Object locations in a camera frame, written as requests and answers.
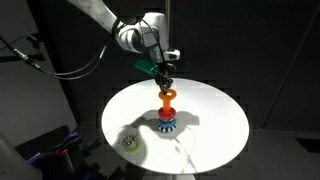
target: blue base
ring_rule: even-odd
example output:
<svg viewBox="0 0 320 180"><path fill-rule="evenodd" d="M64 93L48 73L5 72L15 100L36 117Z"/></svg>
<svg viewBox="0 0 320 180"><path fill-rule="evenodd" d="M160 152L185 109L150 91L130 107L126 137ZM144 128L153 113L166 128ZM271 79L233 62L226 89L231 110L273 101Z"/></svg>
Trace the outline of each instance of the blue base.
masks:
<svg viewBox="0 0 320 180"><path fill-rule="evenodd" d="M161 119L158 119L158 129L161 132L168 133L172 132L177 127L177 121L176 119L173 119L170 122L162 121Z"/></svg>

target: black background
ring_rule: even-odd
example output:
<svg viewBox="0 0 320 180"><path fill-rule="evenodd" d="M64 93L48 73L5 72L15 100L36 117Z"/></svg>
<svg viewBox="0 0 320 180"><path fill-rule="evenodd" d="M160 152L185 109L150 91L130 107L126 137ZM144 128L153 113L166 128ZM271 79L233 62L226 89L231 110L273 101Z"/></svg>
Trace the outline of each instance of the black background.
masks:
<svg viewBox="0 0 320 180"><path fill-rule="evenodd" d="M39 0L39 3L64 70L86 64L108 39L108 32L67 1ZM164 0L105 3L123 20L148 11L165 12ZM265 129L320 131L319 14L303 43L317 12L318 0L173 0L171 3L170 47L183 52L181 60L176 62L176 77L228 90L246 108L250 127L259 129L263 128L296 58ZM38 27L44 23L35 20ZM69 82L81 120L99 121L106 103L116 92L151 79L134 67L137 60L144 58L124 52L115 44L94 73Z"/></svg>

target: small object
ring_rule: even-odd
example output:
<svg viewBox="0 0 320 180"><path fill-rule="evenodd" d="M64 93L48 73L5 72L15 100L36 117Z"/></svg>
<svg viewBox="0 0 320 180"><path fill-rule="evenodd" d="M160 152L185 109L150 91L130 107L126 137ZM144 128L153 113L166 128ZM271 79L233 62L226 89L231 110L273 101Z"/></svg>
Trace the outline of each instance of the small object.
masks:
<svg viewBox="0 0 320 180"><path fill-rule="evenodd" d="M158 115L161 120L163 121L171 121L176 116L176 110L172 107L170 107L170 112L165 113L163 108L160 108L158 110Z"/></svg>
<svg viewBox="0 0 320 180"><path fill-rule="evenodd" d="M32 156L27 160L27 163L30 165L33 165L36 163L39 159L41 159L41 153L37 153L36 155Z"/></svg>
<svg viewBox="0 0 320 180"><path fill-rule="evenodd" d="M69 157L68 149L59 149L54 158L47 161L52 167L59 167L62 174L71 175L75 172Z"/></svg>
<svg viewBox="0 0 320 180"><path fill-rule="evenodd" d="M174 118L170 121L162 121L161 118L158 120L158 129L160 132L172 132L175 128L177 128L177 123Z"/></svg>
<svg viewBox="0 0 320 180"><path fill-rule="evenodd" d="M27 40L32 43L34 49L40 49L40 43L42 42L40 33L29 34Z"/></svg>
<svg viewBox="0 0 320 180"><path fill-rule="evenodd" d="M139 142L137 138L133 135L129 135L122 140L125 151L135 152L139 147Z"/></svg>
<svg viewBox="0 0 320 180"><path fill-rule="evenodd" d="M168 89L167 94L159 92L159 98L163 100L163 107L158 110L158 129L160 132L172 132L176 128L176 110L171 107L170 101L177 96L177 92Z"/></svg>

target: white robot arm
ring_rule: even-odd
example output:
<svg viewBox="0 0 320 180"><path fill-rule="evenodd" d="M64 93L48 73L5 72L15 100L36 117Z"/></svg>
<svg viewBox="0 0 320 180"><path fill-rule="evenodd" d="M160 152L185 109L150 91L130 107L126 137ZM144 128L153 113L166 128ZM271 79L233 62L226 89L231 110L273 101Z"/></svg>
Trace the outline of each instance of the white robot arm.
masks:
<svg viewBox="0 0 320 180"><path fill-rule="evenodd" d="M92 19L98 22L104 29L106 29L110 34L113 32L113 27L117 21L117 17L108 9L108 7L103 3L102 0L67 0ZM159 35L159 42L163 51L165 61L178 60L180 59L180 51L169 49L169 39L168 39L168 27L164 14L161 13L146 13L143 17L154 31ZM160 51L157 49L157 41L151 29L146 23L141 22L141 28L143 31L144 45L146 48L152 48L153 53L157 54ZM118 44L126 51L131 51L135 53L143 53L143 42L141 39L141 28L140 24L127 25L122 28L119 32L115 34L115 39ZM152 60L157 63L161 63L162 59L159 56L153 56Z"/></svg>

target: equipment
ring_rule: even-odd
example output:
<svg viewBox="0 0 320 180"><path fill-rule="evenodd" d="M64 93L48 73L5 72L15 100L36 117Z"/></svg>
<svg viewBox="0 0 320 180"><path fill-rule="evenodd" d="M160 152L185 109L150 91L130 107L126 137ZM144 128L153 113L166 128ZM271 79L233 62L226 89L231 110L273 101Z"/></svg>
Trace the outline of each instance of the equipment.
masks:
<svg viewBox="0 0 320 180"><path fill-rule="evenodd" d="M148 61L153 70L153 76L161 92L166 95L167 90L171 87L173 80L171 77L175 73L174 65L168 61L178 60L180 52L178 50L169 49L168 43L168 26L164 14L161 13L146 13L143 18L135 18L128 23L121 22L103 3L102 0L67 0L80 10L85 12L103 28L105 28L114 40L118 42L121 48L126 51L147 54ZM101 48L100 56L94 67L87 73L77 77L65 77L79 73L89 67L97 56L83 68L68 73L50 73L41 69L36 63L36 60L27 56L16 48L11 46L0 36L0 40L14 54L20 57L26 64L54 78L63 80L79 79L90 72L99 64L102 56L109 44L110 40ZM24 179L37 180L41 178L41 172L28 166L21 156L10 145L6 138L0 132L0 179L11 180L17 179L17 176Z"/></svg>

